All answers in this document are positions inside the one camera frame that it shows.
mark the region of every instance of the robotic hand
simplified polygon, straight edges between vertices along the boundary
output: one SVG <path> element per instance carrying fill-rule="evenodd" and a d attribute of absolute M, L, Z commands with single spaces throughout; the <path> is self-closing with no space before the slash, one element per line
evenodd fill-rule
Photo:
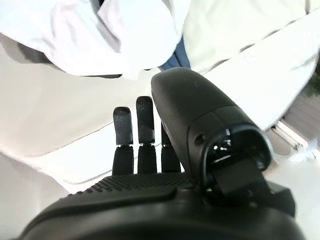
<path fill-rule="evenodd" d="M 152 99 L 142 96 L 137 174 L 131 113 L 117 107 L 112 176 L 46 208 L 19 239 L 304 240 L 290 190 L 262 175 L 269 142 L 246 114 L 185 68 L 155 75 L 151 87 L 162 120 L 162 173 Z"/>

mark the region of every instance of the screw hole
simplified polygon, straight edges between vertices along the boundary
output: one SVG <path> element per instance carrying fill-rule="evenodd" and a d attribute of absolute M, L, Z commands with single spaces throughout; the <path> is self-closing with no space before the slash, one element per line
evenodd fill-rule
<path fill-rule="evenodd" d="M 199 135 L 199 136 L 197 136 L 195 138 L 194 144 L 195 145 L 201 145 L 201 144 L 203 144 L 205 142 L 205 140 L 206 140 L 205 136 L 203 134 L 201 134 L 201 135 Z"/>

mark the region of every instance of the blue fabric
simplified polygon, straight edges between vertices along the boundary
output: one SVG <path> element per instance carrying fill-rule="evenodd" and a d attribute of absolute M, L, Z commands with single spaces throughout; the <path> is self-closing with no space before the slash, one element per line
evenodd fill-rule
<path fill-rule="evenodd" d="M 172 56 L 166 61 L 161 68 L 163 70 L 172 69 L 175 67 L 184 67 L 190 69 L 190 62 L 186 53 L 184 38 L 182 37 L 177 44 Z"/>

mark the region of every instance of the black plastic casing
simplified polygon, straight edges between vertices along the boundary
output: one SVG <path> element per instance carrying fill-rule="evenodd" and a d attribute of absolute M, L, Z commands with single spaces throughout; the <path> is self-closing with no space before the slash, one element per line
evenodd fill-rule
<path fill-rule="evenodd" d="M 219 88 L 186 68 L 152 78 L 152 97 L 163 127 L 185 171 L 201 190 L 208 186 L 209 148 L 230 134 L 232 148 L 246 152 L 264 171 L 270 144 L 263 132 Z"/>

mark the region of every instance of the white surface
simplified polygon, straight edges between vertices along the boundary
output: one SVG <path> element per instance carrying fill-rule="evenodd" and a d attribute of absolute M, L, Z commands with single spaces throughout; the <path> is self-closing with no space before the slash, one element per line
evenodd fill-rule
<path fill-rule="evenodd" d="M 320 28 L 315 23 L 319 19 L 316 10 L 205 77 L 261 129 L 269 127 L 314 69 L 320 42 Z M 157 70 L 142 72 L 134 84 L 123 78 L 79 78 L 45 65 L 16 63 L 0 50 L 5 60 L 1 65 L 5 81 L 0 81 L 1 103 L 5 103 L 0 111 L 1 150 L 52 176 L 68 190 L 83 190 L 103 177 L 112 167 L 114 130 L 111 124 L 94 131 L 112 122 L 115 107 L 134 109 L 138 96 L 150 95 L 150 80 Z"/>
<path fill-rule="evenodd" d="M 204 76 L 262 130 L 288 109 L 310 79 L 320 47 L 320 9 L 235 55 Z"/>
<path fill-rule="evenodd" d="M 16 239 L 40 211 L 68 192 L 51 177 L 0 153 L 0 239 Z"/>
<path fill-rule="evenodd" d="M 305 16 L 305 2 L 308 1 L 192 1 L 183 33 L 191 68 L 205 74 L 221 61 L 237 56 L 243 48 Z"/>
<path fill-rule="evenodd" d="M 66 73 L 132 77 L 165 63 L 180 41 L 190 0 L 170 2 L 106 0 L 123 23 L 116 44 L 118 22 L 108 22 L 111 30 L 104 25 L 97 0 L 1 0 L 0 33 L 45 53 Z"/>
<path fill-rule="evenodd" d="M 296 221 L 307 240 L 320 236 L 320 163 L 288 161 L 287 156 L 276 155 L 277 168 L 266 178 L 289 187 L 296 203 Z"/>

